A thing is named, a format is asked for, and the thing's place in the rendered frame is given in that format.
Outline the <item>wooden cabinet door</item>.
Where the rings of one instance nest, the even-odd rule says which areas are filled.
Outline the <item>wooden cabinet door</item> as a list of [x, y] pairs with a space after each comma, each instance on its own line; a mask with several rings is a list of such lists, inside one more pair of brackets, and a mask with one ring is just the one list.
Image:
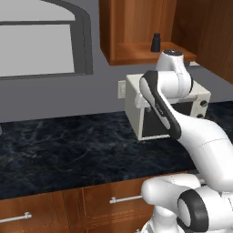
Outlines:
[[177, 0], [172, 41], [233, 85], [233, 0]]

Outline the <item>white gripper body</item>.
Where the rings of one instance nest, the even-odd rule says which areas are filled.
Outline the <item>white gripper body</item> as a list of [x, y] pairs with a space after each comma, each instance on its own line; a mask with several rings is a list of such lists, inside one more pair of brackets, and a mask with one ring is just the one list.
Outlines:
[[140, 93], [138, 93], [135, 97], [135, 106], [136, 108], [147, 108], [150, 107], [150, 104]]

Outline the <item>white toaster oven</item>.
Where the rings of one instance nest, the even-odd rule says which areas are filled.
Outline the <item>white toaster oven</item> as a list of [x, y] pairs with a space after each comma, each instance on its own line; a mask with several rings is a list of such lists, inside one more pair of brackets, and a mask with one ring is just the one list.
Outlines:
[[[127, 75], [125, 112], [139, 141], [168, 137], [166, 129], [157, 115], [147, 108], [136, 108], [135, 97], [139, 92], [139, 79], [142, 75]], [[208, 106], [202, 107], [200, 102], [209, 103], [211, 93], [202, 85], [194, 82], [190, 94], [181, 99], [169, 99], [171, 106], [179, 113], [197, 117], [198, 114], [206, 115]]]

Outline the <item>open wooden wall cabinet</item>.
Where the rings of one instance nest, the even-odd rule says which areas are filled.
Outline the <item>open wooden wall cabinet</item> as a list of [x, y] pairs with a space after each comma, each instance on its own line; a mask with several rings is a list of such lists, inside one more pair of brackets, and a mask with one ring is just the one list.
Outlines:
[[186, 62], [196, 55], [172, 39], [178, 0], [98, 0], [100, 48], [111, 66], [155, 64], [154, 33], [160, 50], [181, 51]]

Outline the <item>white wall socket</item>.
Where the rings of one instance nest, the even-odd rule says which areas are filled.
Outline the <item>white wall socket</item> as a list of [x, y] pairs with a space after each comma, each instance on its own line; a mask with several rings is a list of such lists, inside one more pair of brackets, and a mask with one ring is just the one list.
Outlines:
[[126, 81], [121, 80], [118, 82], [118, 91], [117, 91], [117, 97], [118, 98], [124, 98], [126, 94]]

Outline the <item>wooden drawer front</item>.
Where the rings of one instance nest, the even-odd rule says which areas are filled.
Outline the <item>wooden drawer front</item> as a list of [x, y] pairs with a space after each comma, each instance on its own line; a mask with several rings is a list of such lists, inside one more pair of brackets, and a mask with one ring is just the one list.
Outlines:
[[146, 178], [68, 189], [63, 192], [71, 233], [135, 233], [153, 207], [142, 198], [110, 204], [111, 197], [139, 196]]
[[32, 217], [0, 223], [0, 233], [70, 233], [61, 191], [0, 200], [0, 219]]

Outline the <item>black shaker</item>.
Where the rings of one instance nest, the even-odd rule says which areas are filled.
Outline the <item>black shaker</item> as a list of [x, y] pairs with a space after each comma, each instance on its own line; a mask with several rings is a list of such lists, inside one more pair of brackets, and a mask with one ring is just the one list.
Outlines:
[[151, 44], [152, 52], [160, 51], [160, 33], [154, 33], [152, 44]]

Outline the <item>grey framed window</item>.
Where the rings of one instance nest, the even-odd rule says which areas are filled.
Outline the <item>grey framed window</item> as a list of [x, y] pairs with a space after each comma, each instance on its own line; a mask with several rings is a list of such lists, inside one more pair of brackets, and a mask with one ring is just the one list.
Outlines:
[[92, 73], [84, 9], [64, 0], [0, 0], [0, 79]]

